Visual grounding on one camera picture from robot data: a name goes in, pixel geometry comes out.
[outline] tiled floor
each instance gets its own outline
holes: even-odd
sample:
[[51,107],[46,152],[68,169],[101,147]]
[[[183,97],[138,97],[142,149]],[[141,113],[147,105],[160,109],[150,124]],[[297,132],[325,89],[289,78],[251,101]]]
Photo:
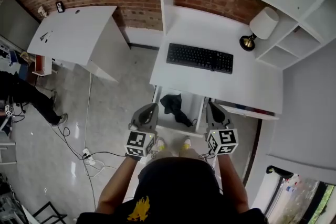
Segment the tiled floor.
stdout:
[[[86,146],[91,152],[124,154],[124,135],[132,114],[150,103],[154,94],[154,87],[149,85],[149,80],[156,51],[132,48],[131,56],[132,65],[119,83],[92,76],[87,128],[89,72],[80,66],[76,66],[74,71],[61,68],[58,74],[39,80],[39,85],[57,90],[57,112],[69,114],[66,125],[71,130],[71,135],[67,137],[67,141],[77,152],[81,153]],[[232,115],[232,120],[239,133],[239,146],[232,155],[232,160],[242,177],[252,150],[257,120],[238,115]],[[202,118],[200,129],[205,128],[205,120]],[[159,135],[175,148],[182,139],[180,134],[175,133],[159,131]],[[32,106],[28,107],[25,120],[15,125],[13,138],[17,143],[18,163],[1,166],[0,171],[5,172],[18,199],[31,213],[48,201],[61,214],[68,214],[67,223],[72,223],[72,219],[81,212],[93,211],[92,191],[84,173],[83,162],[72,154]],[[203,139],[193,138],[192,143],[199,154],[207,152]],[[110,154],[97,154],[95,159],[112,167],[118,167],[123,160]],[[137,175],[143,167],[141,163],[137,165],[126,199],[133,197],[138,183]],[[90,167],[88,170],[91,174],[97,172]],[[113,172],[113,169],[106,168],[92,178],[96,201]]]

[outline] sneaker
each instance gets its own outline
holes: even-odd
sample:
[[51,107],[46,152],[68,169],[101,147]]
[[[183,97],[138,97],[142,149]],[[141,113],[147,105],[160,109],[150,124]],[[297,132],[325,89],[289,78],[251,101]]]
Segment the sneaker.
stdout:
[[53,94],[52,97],[51,97],[52,107],[53,107],[53,110],[55,110],[56,100],[57,100],[57,91],[53,91],[52,94]]
[[68,120],[68,114],[65,113],[61,116],[61,119],[59,120],[59,122],[57,124],[55,124],[55,125],[52,124],[52,127],[58,127],[62,124],[65,124],[67,122],[67,120]]
[[165,148],[166,148],[166,143],[165,141],[163,140],[163,138],[159,137],[157,140],[156,140],[156,146],[157,146],[157,151],[160,152],[160,151],[163,151]]
[[183,142],[181,150],[188,150],[189,148],[191,148],[191,139],[187,136]]

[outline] power strip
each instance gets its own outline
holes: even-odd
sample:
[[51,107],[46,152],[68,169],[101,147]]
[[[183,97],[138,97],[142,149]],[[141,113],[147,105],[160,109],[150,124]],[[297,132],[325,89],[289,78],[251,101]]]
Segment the power strip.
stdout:
[[[88,148],[83,149],[84,156],[89,156],[90,152]],[[86,159],[90,165],[95,165],[96,161],[93,159],[92,156],[90,156],[88,159]]]

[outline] white desk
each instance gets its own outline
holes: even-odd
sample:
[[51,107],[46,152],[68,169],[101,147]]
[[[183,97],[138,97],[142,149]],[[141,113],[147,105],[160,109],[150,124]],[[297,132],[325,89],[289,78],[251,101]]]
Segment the white desk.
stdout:
[[[247,25],[194,9],[172,9],[175,11],[174,19],[160,46],[150,84],[282,113],[282,70],[256,61],[253,52],[244,51],[240,47],[239,38],[251,33]],[[166,63],[169,43],[232,54],[233,73]]]
[[[77,63],[99,77],[118,81],[127,68],[129,47],[112,18],[115,9],[95,6],[51,12],[37,29],[28,52]],[[50,36],[41,41],[45,33]]]

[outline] black keyboard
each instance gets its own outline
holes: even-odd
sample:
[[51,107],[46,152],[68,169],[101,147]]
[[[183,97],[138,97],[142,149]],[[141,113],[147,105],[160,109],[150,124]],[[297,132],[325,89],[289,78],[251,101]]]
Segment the black keyboard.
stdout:
[[233,55],[170,43],[167,63],[232,74]]

